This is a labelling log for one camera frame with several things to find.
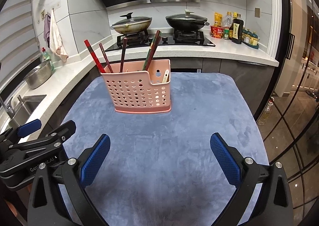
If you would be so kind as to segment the dark red chopstick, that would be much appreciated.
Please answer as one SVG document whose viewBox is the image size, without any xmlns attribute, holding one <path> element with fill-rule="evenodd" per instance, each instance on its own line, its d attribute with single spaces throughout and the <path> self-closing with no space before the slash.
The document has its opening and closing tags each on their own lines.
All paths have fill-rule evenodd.
<svg viewBox="0 0 319 226">
<path fill-rule="evenodd" d="M 161 40 L 161 36 L 159 36 L 159 37 L 157 38 L 157 40 L 156 40 L 156 42 L 155 42 L 155 44 L 154 44 L 154 47 L 153 47 L 153 49 L 152 49 L 152 51 L 151 51 L 151 55 L 150 55 L 150 57 L 149 57 L 149 61 L 148 61 L 147 66 L 146 66 L 146 71 L 149 69 L 149 66 L 150 66 L 150 64 L 151 64 L 151 61 L 152 61 L 152 59 L 153 59 L 153 56 L 155 55 L 155 51 L 156 51 L 156 49 L 157 49 L 157 47 L 158 47 L 158 45 L 159 45 L 160 40 Z"/>
<path fill-rule="evenodd" d="M 109 60 L 108 60 L 108 57 L 107 57 L 107 55 L 106 55 L 106 52 L 105 52 L 105 50 L 104 50 L 104 47 L 103 47 L 102 43 L 99 44 L 99 47 L 100 47 L 100 49 L 101 49 L 102 55 L 103 55 L 103 57 L 104 57 L 104 60 L 105 60 L 105 62 L 106 62 L 107 67 L 109 68 L 110 73 L 114 73 L 114 71 L 113 71 L 113 69 L 112 69 L 112 66 L 111 66 Z"/>
<path fill-rule="evenodd" d="M 120 73 L 123 72 L 123 68 L 124 68 L 125 51 L 126 51 L 126 47 L 127 47 L 127 42 L 128 42 L 128 38 L 124 38 L 123 39 L 123 45 L 122 45 L 120 69 L 119 69 Z"/>
</svg>

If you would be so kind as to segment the white ceramic soup spoon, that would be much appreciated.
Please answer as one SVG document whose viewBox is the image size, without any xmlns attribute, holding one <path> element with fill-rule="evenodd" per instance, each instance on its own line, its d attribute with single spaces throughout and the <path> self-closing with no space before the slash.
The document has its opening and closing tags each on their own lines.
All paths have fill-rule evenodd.
<svg viewBox="0 0 319 226">
<path fill-rule="evenodd" d="M 163 75 L 163 80 L 162 80 L 163 83 L 167 83 L 168 78 L 169 78 L 169 73 L 170 73 L 170 71 L 167 69 Z"/>
</svg>

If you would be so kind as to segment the steel sink faucet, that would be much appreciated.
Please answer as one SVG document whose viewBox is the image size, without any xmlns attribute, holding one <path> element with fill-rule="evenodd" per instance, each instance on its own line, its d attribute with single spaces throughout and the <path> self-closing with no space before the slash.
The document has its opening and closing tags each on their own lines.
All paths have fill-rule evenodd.
<svg viewBox="0 0 319 226">
<path fill-rule="evenodd" d="M 6 104 L 3 99 L 0 97 L 0 103 L 1 103 L 1 106 L 3 107 L 4 111 L 8 114 L 8 116 L 10 118 L 14 118 L 15 116 L 15 111 L 11 105 L 11 100 L 12 98 L 8 101 L 8 103 Z"/>
</svg>

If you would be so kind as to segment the steel mixing bowl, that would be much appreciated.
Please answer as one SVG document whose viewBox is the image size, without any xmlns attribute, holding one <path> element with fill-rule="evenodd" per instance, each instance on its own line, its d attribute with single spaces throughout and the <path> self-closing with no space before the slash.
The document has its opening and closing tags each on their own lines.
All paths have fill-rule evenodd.
<svg viewBox="0 0 319 226">
<path fill-rule="evenodd" d="M 30 89 L 36 89 L 44 84 L 52 76 L 51 63 L 46 60 L 29 71 L 23 80 Z"/>
</svg>

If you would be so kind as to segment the bottle on floor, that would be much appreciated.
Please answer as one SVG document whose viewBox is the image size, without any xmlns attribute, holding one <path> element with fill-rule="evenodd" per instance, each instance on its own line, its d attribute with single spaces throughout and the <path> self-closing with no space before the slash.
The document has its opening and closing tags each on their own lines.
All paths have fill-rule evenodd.
<svg viewBox="0 0 319 226">
<path fill-rule="evenodd" d="M 265 107 L 265 109 L 263 110 L 260 118 L 257 121 L 257 124 L 262 126 L 265 125 L 267 120 L 270 118 L 271 113 L 273 111 L 273 105 L 274 105 L 274 98 L 271 97 Z"/>
</svg>

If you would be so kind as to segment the blue-grey fabric mat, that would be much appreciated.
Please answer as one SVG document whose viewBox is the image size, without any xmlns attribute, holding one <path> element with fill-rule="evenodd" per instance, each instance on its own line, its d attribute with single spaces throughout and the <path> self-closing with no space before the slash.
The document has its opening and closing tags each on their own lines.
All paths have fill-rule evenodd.
<svg viewBox="0 0 319 226">
<path fill-rule="evenodd" d="M 77 127 L 64 144 L 69 157 L 102 134 L 110 137 L 110 151 L 86 188 L 110 225 L 211 225 L 235 191 L 211 151 L 215 132 L 242 156 L 268 163 L 260 131 L 230 76 L 173 73 L 170 85 L 170 112 L 122 114 L 98 77 L 65 117 Z"/>
</svg>

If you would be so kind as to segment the white hanging towel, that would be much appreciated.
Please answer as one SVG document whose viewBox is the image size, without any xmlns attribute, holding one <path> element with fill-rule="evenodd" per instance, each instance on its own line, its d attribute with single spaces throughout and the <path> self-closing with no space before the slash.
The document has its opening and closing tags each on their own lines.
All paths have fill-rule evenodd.
<svg viewBox="0 0 319 226">
<path fill-rule="evenodd" d="M 68 54 L 65 50 L 65 47 L 63 45 L 62 37 L 60 35 L 57 22 L 55 19 L 54 11 L 51 10 L 50 14 L 50 34 L 49 34 L 49 40 L 50 40 L 50 50 L 57 55 L 62 62 L 66 62 L 68 59 Z"/>
</svg>

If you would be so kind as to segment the pink perforated utensil basket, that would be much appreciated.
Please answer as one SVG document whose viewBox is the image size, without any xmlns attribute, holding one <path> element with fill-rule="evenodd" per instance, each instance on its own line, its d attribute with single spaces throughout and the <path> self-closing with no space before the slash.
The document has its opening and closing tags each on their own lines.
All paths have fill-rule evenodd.
<svg viewBox="0 0 319 226">
<path fill-rule="evenodd" d="M 163 75 L 170 71 L 170 60 L 152 60 L 149 69 L 142 70 L 144 61 L 125 62 L 123 72 L 120 64 L 113 63 L 114 73 L 105 67 L 101 74 L 115 111 L 127 114 L 166 113 L 171 110 L 170 73 L 167 83 Z"/>
</svg>

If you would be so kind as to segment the purple hanging cloth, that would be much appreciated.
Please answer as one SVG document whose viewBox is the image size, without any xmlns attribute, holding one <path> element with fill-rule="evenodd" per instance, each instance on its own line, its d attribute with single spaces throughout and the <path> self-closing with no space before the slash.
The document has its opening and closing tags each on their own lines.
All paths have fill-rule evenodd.
<svg viewBox="0 0 319 226">
<path fill-rule="evenodd" d="M 50 14 L 46 14 L 44 18 L 44 41 L 46 42 L 47 47 L 50 47 Z"/>
</svg>

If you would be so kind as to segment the green seasoning jar rack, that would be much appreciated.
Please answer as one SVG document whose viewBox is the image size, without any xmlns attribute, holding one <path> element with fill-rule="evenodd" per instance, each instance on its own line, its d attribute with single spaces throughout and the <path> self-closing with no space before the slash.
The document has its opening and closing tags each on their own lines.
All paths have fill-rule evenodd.
<svg viewBox="0 0 319 226">
<path fill-rule="evenodd" d="M 259 37 L 256 32 L 251 32 L 249 29 L 243 28 L 242 42 L 250 48 L 259 49 Z"/>
</svg>

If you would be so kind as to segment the red instant noodle cup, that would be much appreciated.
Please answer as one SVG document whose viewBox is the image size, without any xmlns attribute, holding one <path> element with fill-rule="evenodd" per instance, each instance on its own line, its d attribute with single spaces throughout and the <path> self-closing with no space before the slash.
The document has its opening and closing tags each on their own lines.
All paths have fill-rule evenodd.
<svg viewBox="0 0 319 226">
<path fill-rule="evenodd" d="M 210 26 L 210 34 L 212 38 L 223 38 L 224 28 L 219 26 Z"/>
</svg>

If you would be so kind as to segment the dark soy sauce bottle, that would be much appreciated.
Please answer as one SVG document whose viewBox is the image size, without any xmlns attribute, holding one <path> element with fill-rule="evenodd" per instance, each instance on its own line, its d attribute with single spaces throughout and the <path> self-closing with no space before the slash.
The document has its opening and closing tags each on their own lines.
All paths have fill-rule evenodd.
<svg viewBox="0 0 319 226">
<path fill-rule="evenodd" d="M 233 21 L 233 32 L 232 32 L 232 42 L 235 44 L 242 43 L 242 34 L 243 34 L 244 21 L 241 18 L 241 14 L 237 14 L 236 18 Z"/>
</svg>

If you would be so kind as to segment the black gas stove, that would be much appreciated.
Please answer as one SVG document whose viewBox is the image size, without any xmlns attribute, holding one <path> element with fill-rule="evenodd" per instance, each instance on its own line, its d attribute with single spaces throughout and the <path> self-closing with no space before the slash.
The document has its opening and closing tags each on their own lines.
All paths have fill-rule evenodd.
<svg viewBox="0 0 319 226">
<path fill-rule="evenodd" d="M 120 50 L 123 41 L 127 38 L 127 48 L 147 47 L 151 43 L 155 34 L 149 34 L 148 31 L 142 31 L 130 35 L 117 36 L 116 43 L 106 49 L 106 51 Z M 160 35 L 159 45 L 200 45 L 215 47 L 215 44 L 208 40 L 201 31 L 181 32 L 177 29 L 173 33 L 162 33 Z"/>
</svg>

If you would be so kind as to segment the clear plastic bottle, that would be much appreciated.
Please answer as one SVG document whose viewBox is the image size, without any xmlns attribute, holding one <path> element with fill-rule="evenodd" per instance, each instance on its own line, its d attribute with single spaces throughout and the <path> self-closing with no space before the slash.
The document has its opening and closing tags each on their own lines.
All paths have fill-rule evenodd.
<svg viewBox="0 0 319 226">
<path fill-rule="evenodd" d="M 232 12 L 227 12 L 225 18 L 223 19 L 223 27 L 230 28 L 232 25 Z"/>
</svg>

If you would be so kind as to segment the yellow snack packet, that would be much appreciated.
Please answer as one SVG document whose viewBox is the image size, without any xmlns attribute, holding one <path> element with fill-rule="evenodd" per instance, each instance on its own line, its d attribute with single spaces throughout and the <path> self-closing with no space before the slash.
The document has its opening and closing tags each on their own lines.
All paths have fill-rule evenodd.
<svg viewBox="0 0 319 226">
<path fill-rule="evenodd" d="M 214 27 L 222 27 L 222 18 L 223 18 L 222 14 L 215 12 Z"/>
</svg>

